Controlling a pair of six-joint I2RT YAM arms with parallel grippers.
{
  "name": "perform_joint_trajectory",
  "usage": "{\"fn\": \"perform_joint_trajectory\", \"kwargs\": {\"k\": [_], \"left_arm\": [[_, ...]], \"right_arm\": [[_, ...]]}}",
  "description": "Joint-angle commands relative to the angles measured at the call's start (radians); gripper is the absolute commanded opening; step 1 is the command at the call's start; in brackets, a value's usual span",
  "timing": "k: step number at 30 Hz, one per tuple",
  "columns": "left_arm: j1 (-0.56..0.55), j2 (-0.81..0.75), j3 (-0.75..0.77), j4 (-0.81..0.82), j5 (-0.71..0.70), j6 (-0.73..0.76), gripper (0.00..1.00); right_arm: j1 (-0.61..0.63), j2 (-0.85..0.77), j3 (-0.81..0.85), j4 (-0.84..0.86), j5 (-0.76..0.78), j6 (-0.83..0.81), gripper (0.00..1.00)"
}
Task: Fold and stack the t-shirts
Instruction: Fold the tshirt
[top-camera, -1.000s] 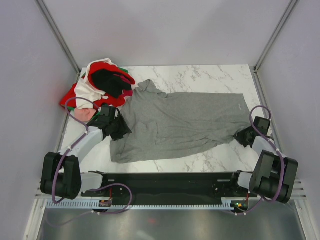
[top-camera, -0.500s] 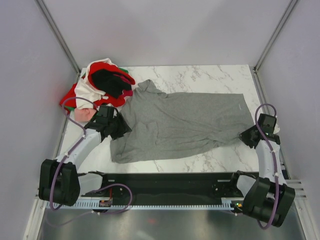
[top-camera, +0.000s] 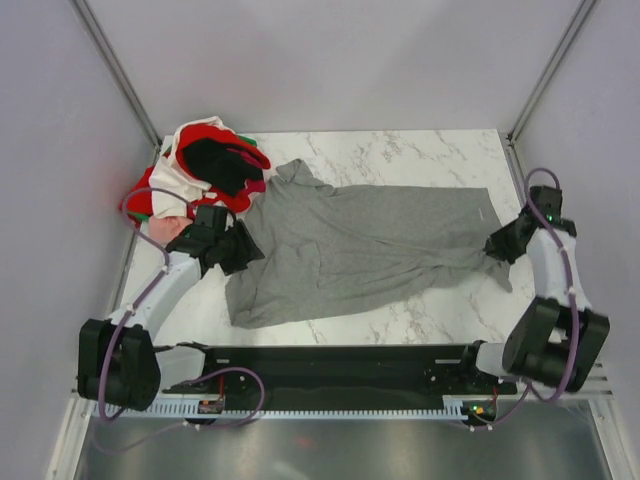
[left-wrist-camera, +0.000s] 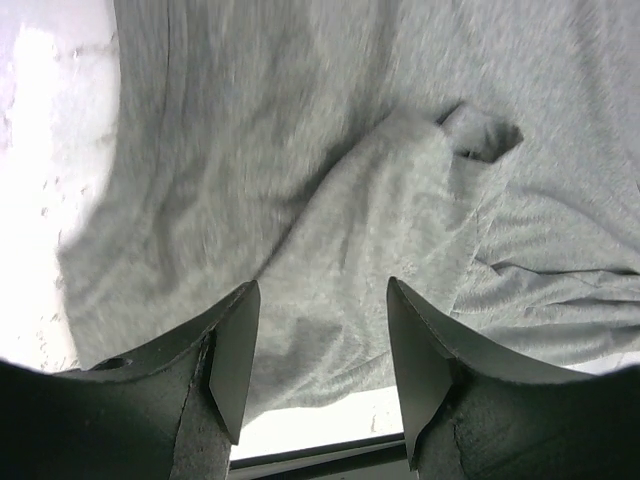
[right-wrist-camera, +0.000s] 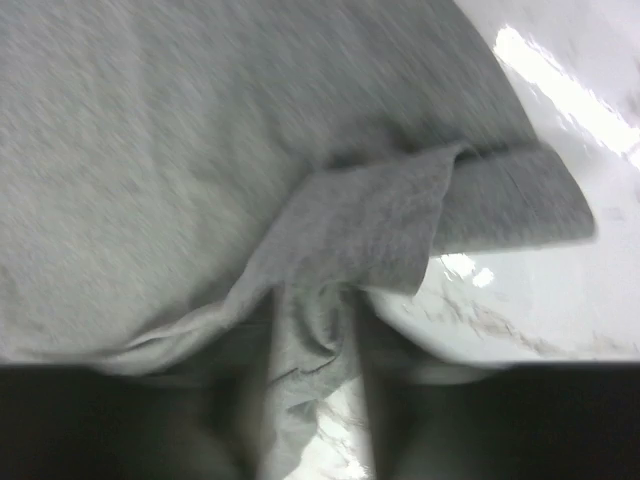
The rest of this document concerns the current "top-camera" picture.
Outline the grey t shirt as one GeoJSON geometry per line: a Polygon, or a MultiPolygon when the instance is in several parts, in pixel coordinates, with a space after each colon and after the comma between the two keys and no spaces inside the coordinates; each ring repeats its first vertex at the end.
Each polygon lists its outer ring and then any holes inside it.
{"type": "Polygon", "coordinates": [[[511,286],[509,265],[485,251],[500,222],[482,188],[335,187],[294,160],[244,222],[262,258],[226,285],[238,328],[367,312],[474,274],[511,286]]]}

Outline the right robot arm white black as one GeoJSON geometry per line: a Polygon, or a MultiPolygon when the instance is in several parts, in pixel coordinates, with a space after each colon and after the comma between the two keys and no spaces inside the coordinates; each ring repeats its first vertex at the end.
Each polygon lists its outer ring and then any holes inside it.
{"type": "Polygon", "coordinates": [[[486,241],[489,257],[514,264],[529,258],[534,297],[503,344],[476,341],[474,359],[458,368],[458,381],[477,394],[494,377],[524,378],[562,393],[584,385],[610,331],[594,311],[576,265],[577,230],[561,217],[562,191],[536,185],[518,217],[486,241]]]}

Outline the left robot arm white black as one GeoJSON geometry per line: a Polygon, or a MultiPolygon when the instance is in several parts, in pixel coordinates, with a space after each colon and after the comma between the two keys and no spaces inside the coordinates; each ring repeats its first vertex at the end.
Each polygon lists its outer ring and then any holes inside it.
{"type": "Polygon", "coordinates": [[[195,220],[161,253],[161,267],[132,300],[105,320],[87,320],[79,332],[77,392],[95,401],[107,421],[127,410],[146,410],[161,390],[184,380],[198,393],[216,388],[220,371],[205,360],[202,346],[184,341],[161,360],[154,340],[177,303],[209,270],[218,267],[231,275],[264,257],[244,222],[220,206],[198,208],[195,220]]]}

